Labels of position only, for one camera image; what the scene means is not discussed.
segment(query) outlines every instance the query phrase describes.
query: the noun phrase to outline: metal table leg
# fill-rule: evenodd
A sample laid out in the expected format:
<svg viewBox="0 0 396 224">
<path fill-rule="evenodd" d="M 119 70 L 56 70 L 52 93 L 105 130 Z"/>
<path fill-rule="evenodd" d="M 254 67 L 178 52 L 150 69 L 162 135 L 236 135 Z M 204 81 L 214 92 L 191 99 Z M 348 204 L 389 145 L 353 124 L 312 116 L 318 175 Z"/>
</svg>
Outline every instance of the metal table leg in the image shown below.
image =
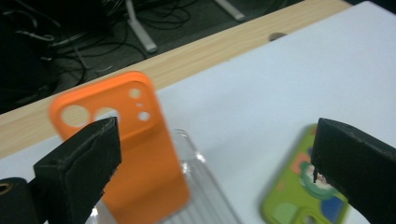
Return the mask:
<svg viewBox="0 0 396 224">
<path fill-rule="evenodd" d="M 145 28 L 137 20 L 134 14 L 134 4 L 132 0 L 125 0 L 126 9 L 128 11 L 129 20 L 128 23 L 131 26 L 134 33 L 137 35 L 140 43 L 145 47 L 148 53 L 154 53 L 157 51 L 157 45 L 152 41 L 149 34 L 146 32 Z"/>
<path fill-rule="evenodd" d="M 219 6 L 226 10 L 236 21 L 243 21 L 245 15 L 231 5 L 227 0 L 214 0 Z"/>
</svg>

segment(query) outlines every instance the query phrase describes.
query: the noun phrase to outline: phone case hole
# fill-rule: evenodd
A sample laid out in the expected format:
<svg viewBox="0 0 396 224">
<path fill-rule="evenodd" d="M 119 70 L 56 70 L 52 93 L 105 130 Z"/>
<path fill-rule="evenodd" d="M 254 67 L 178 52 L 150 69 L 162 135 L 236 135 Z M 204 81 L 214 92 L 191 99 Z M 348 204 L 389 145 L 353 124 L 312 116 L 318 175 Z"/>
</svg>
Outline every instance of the phone case hole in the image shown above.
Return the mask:
<svg viewBox="0 0 396 224">
<path fill-rule="evenodd" d="M 139 98 L 139 97 L 142 95 L 142 91 L 139 90 L 139 89 L 131 89 L 131 90 L 129 91 L 129 95 L 130 95 L 132 98 L 137 99 L 137 98 Z"/>
<path fill-rule="evenodd" d="M 72 127 L 83 127 L 90 121 L 90 112 L 81 105 L 69 105 L 62 111 L 62 120 Z"/>
<path fill-rule="evenodd" d="M 304 218 L 304 224 L 317 224 L 317 220 L 308 215 Z"/>
<path fill-rule="evenodd" d="M 137 117 L 138 117 L 140 120 L 148 121 L 148 120 L 149 120 L 149 112 L 146 112 L 146 111 L 140 112 L 140 113 L 137 115 Z"/>
</svg>

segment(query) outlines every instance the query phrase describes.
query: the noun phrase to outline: cable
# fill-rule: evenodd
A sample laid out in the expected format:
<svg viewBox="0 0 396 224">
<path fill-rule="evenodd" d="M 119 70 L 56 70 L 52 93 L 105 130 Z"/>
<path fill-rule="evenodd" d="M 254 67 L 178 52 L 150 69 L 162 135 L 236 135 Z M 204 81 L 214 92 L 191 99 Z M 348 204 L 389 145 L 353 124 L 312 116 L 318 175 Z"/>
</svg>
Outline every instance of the cable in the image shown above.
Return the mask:
<svg viewBox="0 0 396 224">
<path fill-rule="evenodd" d="M 87 65 L 87 63 L 85 62 L 85 60 L 81 56 L 81 53 L 78 51 L 78 48 L 76 47 L 76 45 L 73 45 L 73 50 L 76 53 L 76 55 L 77 55 L 79 61 L 81 62 L 81 64 L 84 66 L 84 68 L 85 69 L 90 69 L 90 67 Z"/>
<path fill-rule="evenodd" d="M 107 12 L 107 16 L 111 16 L 113 15 L 117 9 L 120 8 L 120 6 L 122 5 L 124 0 L 117 0 L 117 2 L 114 4 L 113 8 L 111 8 L 108 12 Z"/>
<path fill-rule="evenodd" d="M 94 38 L 94 37 L 98 37 L 98 35 L 89 37 L 89 38 L 87 39 L 87 41 L 88 41 L 90 38 Z M 97 44 L 99 44 L 100 42 L 102 42 L 102 41 L 104 41 L 104 40 L 106 40 L 106 36 L 102 36 L 101 38 L 99 38 L 99 39 L 97 39 L 97 40 L 94 40 L 92 43 L 87 44 L 87 43 L 83 42 L 83 39 L 80 39 L 78 42 L 83 42 L 83 43 L 84 43 L 84 46 L 79 47 L 79 50 L 90 49 L 90 48 L 96 46 Z M 78 42 L 76 42 L 76 41 L 70 41 L 67 45 L 65 44 L 65 45 L 63 45 L 63 46 L 56 46 L 56 47 L 54 47 L 54 48 L 57 49 L 57 50 L 66 49 L 66 48 L 70 48 L 70 47 L 73 46 L 73 45 L 78 44 Z M 74 52 L 72 49 L 68 49 L 67 51 L 64 51 L 64 52 L 62 52 L 62 53 L 60 53 L 60 54 L 70 54 L 70 53 L 72 53 L 72 52 Z"/>
<path fill-rule="evenodd" d="M 79 34 L 73 35 L 65 40 L 59 41 L 57 43 L 52 43 L 49 45 L 50 47 L 60 47 L 61 45 L 69 44 L 72 41 L 82 38 L 83 36 L 87 35 L 88 32 L 81 32 Z"/>
<path fill-rule="evenodd" d="M 18 35 L 28 35 L 32 38 L 38 39 L 38 40 L 42 40 L 42 41 L 48 41 L 48 42 L 52 42 L 55 37 L 53 37 L 53 35 L 36 35 L 27 31 L 16 31 L 15 34 Z"/>
<path fill-rule="evenodd" d="M 61 28 L 61 24 L 59 22 L 57 22 L 55 19 L 51 18 L 50 16 L 36 10 L 35 8 L 27 5 L 26 3 L 24 3 L 22 0 L 14 0 L 15 2 L 17 2 L 18 4 L 20 4 L 21 6 L 25 7 L 26 9 L 34 12 L 37 15 L 40 15 L 41 17 L 47 19 L 48 21 L 52 22 L 56 27 Z"/>
<path fill-rule="evenodd" d="M 190 3 L 187 3 L 187 4 L 183 5 L 183 6 L 179 6 L 178 8 L 182 8 L 182 7 L 184 8 L 184 7 L 192 6 L 192 5 L 194 5 L 197 1 L 198 1 L 198 0 L 192 0 Z"/>
<path fill-rule="evenodd" d="M 111 49 L 109 51 L 106 51 L 104 53 L 97 54 L 97 55 L 82 55 L 82 57 L 98 57 L 98 56 L 103 56 L 105 54 L 111 53 L 111 52 L 115 51 L 116 49 L 119 49 L 122 46 L 122 44 L 124 44 L 126 42 L 127 38 L 128 38 L 128 32 L 126 31 L 125 37 L 123 38 L 122 42 L 120 42 L 120 45 L 116 46 L 114 49 Z M 101 47 L 103 45 L 106 45 L 106 43 L 103 43 L 103 44 L 99 45 L 99 43 L 104 41 L 105 39 L 106 39 L 106 37 L 103 37 L 103 38 L 99 39 L 98 41 L 95 41 L 94 43 L 90 44 L 89 46 L 85 46 L 85 47 L 80 48 L 79 50 L 94 49 L 94 48 L 98 48 L 98 47 Z M 72 52 L 75 52 L 75 51 L 74 50 L 69 50 L 67 52 L 63 52 L 62 55 L 67 55 L 67 54 L 70 54 Z"/>
<path fill-rule="evenodd" d="M 11 14 L 13 14 L 13 13 L 15 13 L 15 12 L 20 13 L 20 14 L 22 14 L 22 15 L 28 17 L 28 18 L 32 21 L 33 28 L 34 28 L 34 29 L 37 29 L 37 26 L 38 26 L 37 20 L 35 19 L 35 17 L 34 17 L 32 14 L 30 14 L 30 13 L 28 13 L 28 12 L 25 12 L 25 11 L 22 11 L 22 10 L 11 10 L 11 11 L 5 11 L 5 12 L 3 12 L 3 15 L 4 15 L 4 16 L 8 16 L 8 15 L 11 15 Z"/>
<path fill-rule="evenodd" d="M 138 51 L 143 56 L 144 60 L 146 60 L 147 56 L 143 52 L 143 50 L 141 50 L 140 48 L 138 48 L 137 46 L 135 46 L 133 44 L 126 43 L 126 41 L 128 40 L 128 31 L 129 31 L 129 25 L 128 25 L 128 23 L 125 22 L 125 36 L 124 36 L 124 38 L 122 39 L 121 42 L 113 41 L 113 42 L 107 42 L 107 43 L 103 43 L 103 44 L 91 47 L 91 49 L 92 49 L 92 48 L 99 48 L 99 47 L 108 46 L 108 45 L 117 45 L 115 48 L 110 49 L 110 50 L 108 50 L 106 52 L 103 52 L 103 53 L 100 53 L 100 54 L 91 54 L 91 55 L 85 54 L 85 55 L 83 55 L 83 57 L 100 57 L 100 56 L 104 56 L 104 55 L 106 55 L 108 53 L 114 52 L 115 50 L 117 50 L 117 49 L 119 49 L 119 48 L 121 48 L 123 46 L 126 46 L 126 47 L 130 47 L 130 48 L 133 48 L 136 51 Z"/>
<path fill-rule="evenodd" d="M 79 59 L 77 59 L 75 57 L 64 55 L 64 56 L 59 56 L 57 58 L 53 58 L 53 61 L 59 60 L 59 59 L 68 59 L 68 60 L 71 60 L 73 62 L 79 63 L 81 65 L 81 69 L 74 70 L 74 71 L 82 71 L 81 77 L 79 78 L 78 82 L 75 84 L 75 87 L 85 82 L 85 80 L 87 78 L 88 69 L 85 68 L 84 64 Z M 63 73 L 66 73 L 66 72 L 67 73 L 73 72 L 73 71 L 66 70 L 64 67 L 63 67 L 63 69 L 65 70 L 65 72 L 59 73 L 58 76 L 63 74 Z"/>
<path fill-rule="evenodd" d="M 165 4 L 172 3 L 175 0 L 141 0 L 141 1 L 134 1 L 134 9 L 136 12 L 149 10 L 154 7 L 161 7 Z"/>
<path fill-rule="evenodd" d="M 152 9 L 151 12 L 159 17 L 157 21 L 144 18 L 141 15 L 138 15 L 137 18 L 143 23 L 145 23 L 147 26 L 158 30 L 175 30 L 183 26 L 187 21 L 191 19 L 190 12 L 182 7 L 177 7 L 177 5 L 175 5 L 173 8 L 170 8 L 170 12 L 172 12 L 171 14 L 166 13 L 164 15 L 158 15 L 160 13 L 158 11 L 155 11 L 154 9 Z"/>
</svg>

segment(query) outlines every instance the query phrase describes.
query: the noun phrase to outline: clear plastic case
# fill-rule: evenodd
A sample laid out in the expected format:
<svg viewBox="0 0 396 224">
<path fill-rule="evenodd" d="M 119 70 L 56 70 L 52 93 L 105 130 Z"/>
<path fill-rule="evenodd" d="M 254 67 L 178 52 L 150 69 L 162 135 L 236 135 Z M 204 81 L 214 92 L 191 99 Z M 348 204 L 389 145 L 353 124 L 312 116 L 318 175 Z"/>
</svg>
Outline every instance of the clear plastic case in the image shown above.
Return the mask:
<svg viewBox="0 0 396 224">
<path fill-rule="evenodd" d="M 186 132 L 173 131 L 177 155 L 191 191 L 189 203 L 161 224 L 239 224 L 216 179 L 209 172 L 204 156 L 194 147 Z"/>
</svg>

